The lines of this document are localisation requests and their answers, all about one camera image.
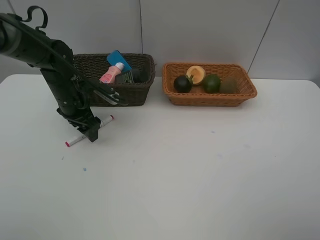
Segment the table surface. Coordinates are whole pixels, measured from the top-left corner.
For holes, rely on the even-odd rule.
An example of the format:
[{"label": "table surface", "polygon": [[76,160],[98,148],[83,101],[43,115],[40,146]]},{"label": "table surface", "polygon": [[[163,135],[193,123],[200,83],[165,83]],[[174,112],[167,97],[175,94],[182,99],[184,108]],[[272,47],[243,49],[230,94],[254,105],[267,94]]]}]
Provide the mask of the table surface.
[{"label": "table surface", "polygon": [[0,84],[2,240],[301,240],[320,236],[320,89],[254,79],[241,106],[144,106],[78,134],[41,75]]}]

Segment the woven basket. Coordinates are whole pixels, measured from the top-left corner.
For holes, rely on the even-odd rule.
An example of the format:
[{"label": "woven basket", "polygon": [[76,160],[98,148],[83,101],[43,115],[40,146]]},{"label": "woven basket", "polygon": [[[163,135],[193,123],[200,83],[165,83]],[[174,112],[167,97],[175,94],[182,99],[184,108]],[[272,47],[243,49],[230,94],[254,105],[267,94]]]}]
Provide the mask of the woven basket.
[{"label": "woven basket", "polygon": [[[221,81],[226,77],[234,77],[237,93],[205,93],[201,84],[193,86],[189,93],[178,93],[174,88],[176,77],[186,75],[187,70],[194,65],[203,67],[206,75],[217,74]],[[236,64],[167,63],[163,66],[162,87],[174,105],[182,106],[236,107],[257,96],[257,90],[247,72]]]},{"label": "woven basket", "polygon": [[[77,54],[74,55],[74,67],[90,81],[99,84],[99,79],[108,71],[110,64],[107,62],[109,54]],[[155,78],[155,63],[148,54],[125,53],[122,54],[133,69],[139,69],[143,83],[113,83],[108,84],[114,88],[121,97],[128,102],[127,106],[141,106],[145,103],[149,88]],[[94,92],[89,94],[90,105],[96,107],[119,107],[111,105]]]}]

